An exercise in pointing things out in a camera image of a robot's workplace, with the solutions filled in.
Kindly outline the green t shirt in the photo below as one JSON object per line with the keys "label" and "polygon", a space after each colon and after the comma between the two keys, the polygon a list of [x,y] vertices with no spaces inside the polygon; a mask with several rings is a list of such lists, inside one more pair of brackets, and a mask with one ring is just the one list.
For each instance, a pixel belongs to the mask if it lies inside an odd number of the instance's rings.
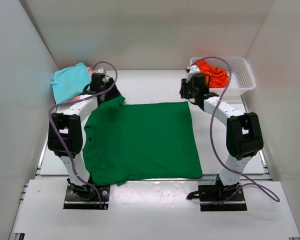
{"label": "green t shirt", "polygon": [[98,186],[203,176],[185,101],[126,104],[119,96],[94,110],[84,131],[85,167]]}

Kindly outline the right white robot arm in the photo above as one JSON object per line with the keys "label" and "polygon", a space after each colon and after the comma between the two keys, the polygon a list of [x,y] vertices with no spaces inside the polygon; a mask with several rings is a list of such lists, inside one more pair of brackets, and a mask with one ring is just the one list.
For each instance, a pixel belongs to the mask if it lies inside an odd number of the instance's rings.
{"label": "right white robot arm", "polygon": [[247,163],[264,146],[258,115],[238,110],[209,91],[206,76],[196,74],[190,80],[183,78],[179,94],[182,99],[191,100],[204,112],[211,114],[210,124],[217,119],[226,127],[226,149],[228,158],[217,175],[214,195],[226,200],[240,185],[240,175]]}

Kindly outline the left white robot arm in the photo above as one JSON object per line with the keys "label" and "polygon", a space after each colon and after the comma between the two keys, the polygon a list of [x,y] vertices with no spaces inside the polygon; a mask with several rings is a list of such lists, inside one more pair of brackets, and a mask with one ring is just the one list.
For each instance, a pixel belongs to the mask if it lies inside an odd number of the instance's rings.
{"label": "left white robot arm", "polygon": [[82,154],[86,143],[83,122],[102,100],[119,93],[116,81],[116,77],[94,74],[92,82],[84,86],[77,99],[58,103],[48,112],[47,147],[62,161],[68,173],[68,184],[77,189],[83,199],[91,198],[95,192]]}

